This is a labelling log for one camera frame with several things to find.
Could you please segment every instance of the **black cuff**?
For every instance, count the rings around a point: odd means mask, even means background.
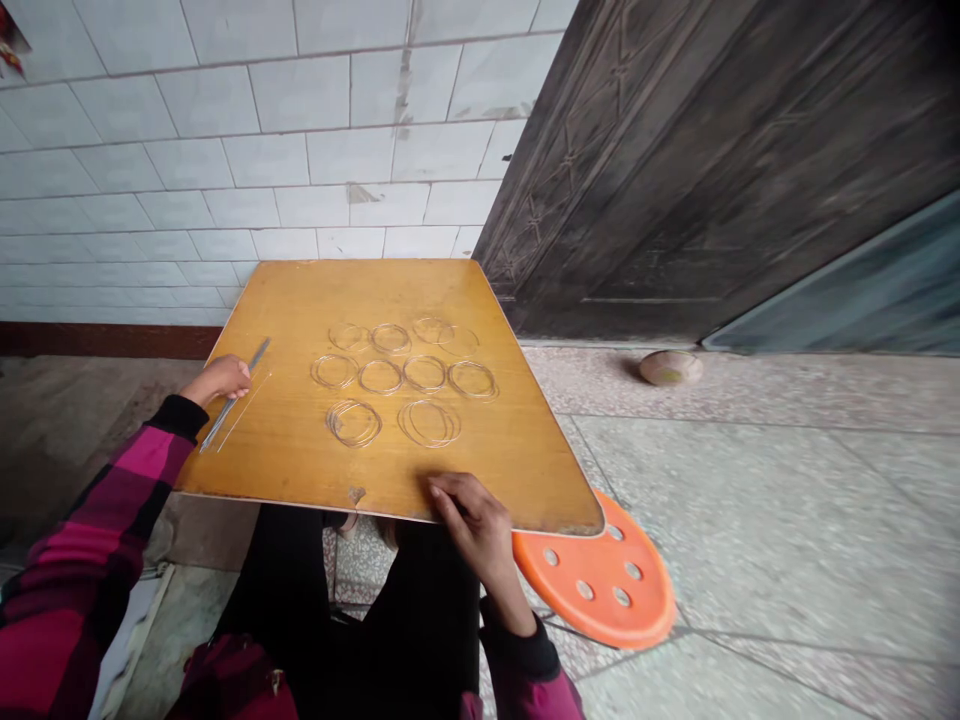
[[[480,614],[483,615],[480,639],[484,650],[501,662],[513,665],[532,682],[555,680],[560,675],[560,657],[536,613],[537,631],[523,638],[503,627],[492,603],[489,595],[480,600]]]
[[[187,400],[182,395],[167,395],[157,414],[144,425],[179,435],[196,445],[197,433],[208,420],[210,416],[193,400]]]

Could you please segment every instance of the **plaid shirt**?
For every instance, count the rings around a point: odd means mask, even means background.
[[[208,420],[189,400],[168,397],[4,587],[0,717],[86,718],[150,532]],[[532,638],[519,638],[483,601],[481,612],[500,717],[582,718],[580,697],[543,624],[538,621]],[[296,718],[289,686],[276,670],[249,638],[217,638],[194,651],[168,717]],[[460,716],[483,717],[476,695],[464,693]]]

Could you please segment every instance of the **black pants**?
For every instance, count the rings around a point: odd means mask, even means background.
[[[286,672],[301,719],[411,708],[456,718],[478,691],[480,584],[446,528],[397,525],[399,551],[366,618],[330,616],[323,528],[343,513],[264,504],[214,635],[249,634]]]

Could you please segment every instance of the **yellow wooden board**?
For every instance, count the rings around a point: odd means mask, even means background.
[[[376,358],[402,366],[416,354],[447,364],[464,359],[417,337],[413,326],[425,317],[476,335],[479,346],[469,359],[493,372],[500,389],[496,400],[466,398],[449,385],[435,395],[404,385],[382,396],[357,383],[329,389],[311,378],[314,361],[330,353],[353,356],[360,366]],[[328,337],[343,322],[366,328],[396,323],[408,331],[412,348],[397,356],[372,347],[345,352]],[[194,451],[178,490],[435,520],[424,478],[471,472],[507,506],[517,529],[602,531],[600,505],[474,261],[260,263],[212,357],[234,353],[250,361],[267,337],[271,344],[253,389],[230,412],[209,449]],[[460,352],[470,349],[469,342],[448,344]],[[380,415],[383,430],[370,445],[347,447],[327,428],[327,410],[344,398],[366,402]],[[459,438],[444,448],[422,447],[398,424],[401,407],[429,398],[452,407],[461,420]],[[211,405],[211,417],[222,405]]]

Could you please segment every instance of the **red baseboard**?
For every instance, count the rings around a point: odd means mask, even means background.
[[[206,360],[219,327],[0,322],[0,355],[99,355]]]

